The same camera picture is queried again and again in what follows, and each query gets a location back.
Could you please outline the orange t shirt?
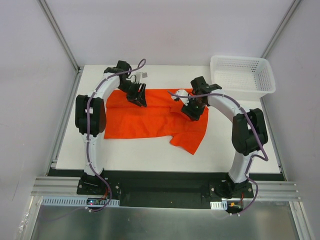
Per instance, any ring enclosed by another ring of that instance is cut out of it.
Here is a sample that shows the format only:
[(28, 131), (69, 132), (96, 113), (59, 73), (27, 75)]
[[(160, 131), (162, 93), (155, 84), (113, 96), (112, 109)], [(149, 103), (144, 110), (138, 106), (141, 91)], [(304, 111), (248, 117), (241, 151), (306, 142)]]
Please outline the orange t shirt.
[(184, 104), (174, 101), (175, 89), (147, 89), (146, 107), (139, 107), (114, 90), (106, 101), (105, 139), (150, 139), (170, 136), (170, 144), (194, 155), (205, 137), (209, 109), (198, 121), (182, 113)]

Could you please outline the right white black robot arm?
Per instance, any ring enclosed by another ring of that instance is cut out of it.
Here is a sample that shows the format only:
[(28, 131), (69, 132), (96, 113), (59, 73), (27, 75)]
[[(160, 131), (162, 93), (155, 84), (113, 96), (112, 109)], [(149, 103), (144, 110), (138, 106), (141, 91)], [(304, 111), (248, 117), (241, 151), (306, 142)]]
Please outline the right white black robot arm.
[(232, 123), (231, 142), (235, 149), (232, 166), (225, 181), (214, 188), (217, 196), (231, 199), (237, 197), (249, 186), (249, 171), (254, 157), (268, 161), (263, 146), (268, 142), (268, 133), (264, 113), (260, 108), (243, 107), (233, 97), (225, 94), (218, 84), (209, 85), (204, 77), (191, 81), (192, 91), (178, 90), (172, 99), (181, 100), (182, 113), (192, 121), (197, 121), (205, 107), (213, 107)]

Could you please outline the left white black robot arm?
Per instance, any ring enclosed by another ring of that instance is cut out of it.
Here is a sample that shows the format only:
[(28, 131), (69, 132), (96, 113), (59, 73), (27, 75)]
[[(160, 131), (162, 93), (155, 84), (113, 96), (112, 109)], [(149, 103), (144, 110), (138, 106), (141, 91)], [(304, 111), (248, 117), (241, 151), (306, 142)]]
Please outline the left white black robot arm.
[(75, 99), (75, 126), (81, 134), (85, 148), (84, 172), (89, 176), (99, 176), (104, 167), (101, 157), (101, 141), (107, 124), (106, 103), (118, 89), (125, 93), (126, 100), (138, 107), (147, 107), (146, 84), (131, 80), (131, 73), (146, 64), (142, 59), (136, 68), (123, 60), (114, 67), (107, 67), (101, 81), (86, 95), (79, 94)]

